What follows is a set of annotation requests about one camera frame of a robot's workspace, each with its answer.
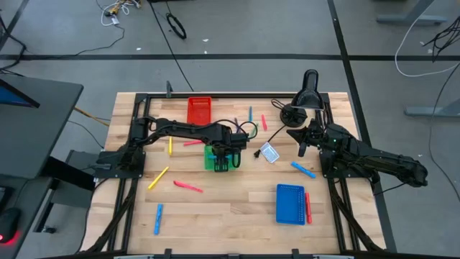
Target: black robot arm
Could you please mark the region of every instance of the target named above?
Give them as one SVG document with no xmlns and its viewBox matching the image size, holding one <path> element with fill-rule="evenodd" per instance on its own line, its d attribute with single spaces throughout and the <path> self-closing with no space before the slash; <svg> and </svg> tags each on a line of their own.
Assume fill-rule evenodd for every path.
<svg viewBox="0 0 460 259">
<path fill-rule="evenodd" d="M 142 157 L 142 147 L 153 144 L 161 137 L 171 136 L 201 140 L 205 144 L 211 145 L 213 154 L 216 156 L 214 170 L 224 172 L 228 170 L 229 155 L 233 166 L 235 168 L 239 167 L 241 163 L 240 153 L 246 149 L 247 142 L 249 142 L 249 135 L 246 132 L 233 133 L 230 127 L 217 122 L 206 126 L 198 126 L 164 118 L 143 117 L 139 118 L 139 120 L 147 120 L 150 126 L 155 123 L 156 129 L 148 137 L 128 141 L 118 150 L 121 153 L 117 164 L 118 169 L 129 170 L 130 168 L 137 168 L 138 163 L 143 163 L 143 160 L 140 159 Z"/>
<path fill-rule="evenodd" d="M 337 173 L 350 173 L 358 177 L 371 178 L 373 183 L 380 179 L 378 172 L 388 173 L 413 187 L 426 186 L 428 171 L 411 157 L 396 155 L 368 146 L 357 140 L 345 128 L 331 123 L 324 128 L 312 119 L 308 127 L 289 129 L 287 133 L 299 144 L 299 156 L 303 156 L 309 146 L 315 146 L 328 153 L 330 168 L 336 173 L 328 173 L 331 178 L 340 178 Z"/>
</svg>

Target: concrete floor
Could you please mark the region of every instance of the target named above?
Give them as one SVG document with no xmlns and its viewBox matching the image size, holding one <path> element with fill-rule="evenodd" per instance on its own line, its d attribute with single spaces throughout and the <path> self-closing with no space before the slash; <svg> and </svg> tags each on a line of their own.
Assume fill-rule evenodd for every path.
<svg viewBox="0 0 460 259">
<path fill-rule="evenodd" d="M 101 5 L 111 4 L 99 0 Z M 409 10 L 415 1 L 335 0 L 346 48 L 350 55 L 393 55 L 407 27 L 378 24 L 377 14 Z M 2 17 L 10 23 L 18 1 L 0 1 Z M 164 14 L 165 3 L 154 4 Z M 189 38 L 182 41 L 165 30 L 178 54 L 327 54 L 339 55 L 331 15 L 326 1 L 312 0 L 196 0 L 171 1 L 175 16 L 184 24 Z M 449 19 L 440 27 L 414 28 L 401 55 L 428 55 L 420 41 L 430 40 L 458 15 L 454 0 L 436 1 L 427 14 Z M 30 0 L 12 34 L 23 40 L 33 54 L 74 54 L 80 50 L 109 45 L 120 30 L 100 24 L 100 9 L 94 0 Z M 145 4 L 119 16 L 125 38 L 106 50 L 87 55 L 154 55 L 169 50 Z M 163 28 L 167 23 L 160 17 Z M 9 40 L 0 54 L 15 54 L 19 46 Z M 445 55 L 459 55 L 452 46 Z M 0 65 L 10 61 L 0 60 Z M 349 91 L 340 60 L 179 60 L 196 91 L 297 91 L 303 71 L 320 73 L 321 91 Z M 424 73 L 449 67 L 450 62 L 401 62 L 407 73 Z M 428 155 L 429 119 L 403 114 L 406 105 L 432 105 L 447 73 L 423 78 L 406 78 L 392 61 L 352 61 L 351 68 L 361 99 L 369 135 L 374 147 L 404 153 L 419 159 L 429 170 L 428 187 L 403 186 L 385 193 L 397 251 L 460 256 L 460 204 L 455 193 Z M 188 91 L 174 60 L 35 60 L 23 61 L 13 71 L 29 77 L 81 83 L 85 86 L 78 106 L 99 117 L 109 118 L 118 91 L 164 91 L 166 80 L 175 91 Z M 460 75 L 455 75 L 440 105 L 460 96 Z M 87 126 L 104 143 L 107 129 L 80 114 L 71 119 Z M 460 181 L 457 168 L 457 119 L 437 119 L 433 131 L 433 152 L 452 180 Z M 69 150 L 97 153 L 99 147 L 78 126 L 69 124 L 58 140 L 53 155 L 64 160 Z M 398 180 L 382 176 L 383 189 Z M 30 235 L 18 258 L 37 258 L 75 252 L 83 235 L 83 209 L 58 207 L 49 224 L 60 231 L 54 235 Z M 63 217 L 75 220 L 63 221 Z"/>
</svg>

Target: blue basket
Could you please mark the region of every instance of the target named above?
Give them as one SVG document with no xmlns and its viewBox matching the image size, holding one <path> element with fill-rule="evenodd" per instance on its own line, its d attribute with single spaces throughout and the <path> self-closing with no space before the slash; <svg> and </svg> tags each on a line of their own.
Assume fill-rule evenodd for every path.
<svg viewBox="0 0 460 259">
<path fill-rule="evenodd" d="M 305 224 L 305 189 L 303 186 L 276 186 L 276 222 Z"/>
</svg>

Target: black monitor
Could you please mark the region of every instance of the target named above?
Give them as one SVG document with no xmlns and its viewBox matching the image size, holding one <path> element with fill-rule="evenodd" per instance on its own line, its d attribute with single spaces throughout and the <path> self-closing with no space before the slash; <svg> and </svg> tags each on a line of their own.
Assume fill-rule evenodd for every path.
<svg viewBox="0 0 460 259">
<path fill-rule="evenodd" d="M 40 104 L 9 83 L 0 79 L 0 104 L 11 104 L 38 108 Z"/>
</svg>

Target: wooden table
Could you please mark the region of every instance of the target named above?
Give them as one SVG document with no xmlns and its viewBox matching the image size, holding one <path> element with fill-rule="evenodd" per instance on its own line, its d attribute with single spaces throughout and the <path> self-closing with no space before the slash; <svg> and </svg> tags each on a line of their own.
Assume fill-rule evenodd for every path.
<svg viewBox="0 0 460 259">
<path fill-rule="evenodd" d="M 107 150 L 116 150 L 127 140 L 135 93 L 118 93 L 106 141 Z M 329 93 L 334 121 L 357 136 L 354 116 L 347 93 Z M 242 152 L 241 166 L 236 171 L 214 173 L 203 166 L 204 145 L 184 147 L 187 139 L 174 138 L 173 152 L 167 152 L 168 138 L 144 147 L 147 152 L 144 177 L 140 180 L 131 239 L 128 252 L 163 254 L 172 248 L 175 254 L 290 254 L 293 248 L 300 253 L 338 253 L 334 217 L 327 181 L 321 176 L 318 151 L 308 148 L 304 158 L 299 158 L 298 144 L 285 130 L 272 141 L 280 154 L 275 163 L 253 154 L 282 126 L 280 110 L 270 99 L 213 99 L 212 121 L 238 118 L 248 119 L 249 106 L 253 118 L 262 126 L 265 115 L 268 130 L 259 131 Z M 187 120 L 187 99 L 155 99 L 150 108 L 154 117 Z M 313 112 L 307 111 L 309 118 Z M 251 125 L 244 129 L 251 131 Z M 296 161 L 314 172 L 312 179 L 290 166 Z M 147 186 L 166 167 L 169 171 L 154 189 Z M 189 183 L 204 190 L 202 194 L 179 188 L 174 180 Z M 93 196 L 88 216 L 83 250 L 90 247 L 112 218 L 118 181 L 105 182 Z M 275 221 L 276 185 L 287 183 L 302 185 L 310 193 L 313 223 L 304 226 L 278 224 Z M 380 220 L 369 183 L 363 178 L 347 180 L 353 212 L 367 234 L 381 247 L 385 246 Z M 153 235 L 157 204 L 163 203 L 160 234 Z M 346 220 L 342 218 L 346 244 L 351 241 Z M 120 224 L 116 248 L 121 242 Z"/>
</svg>

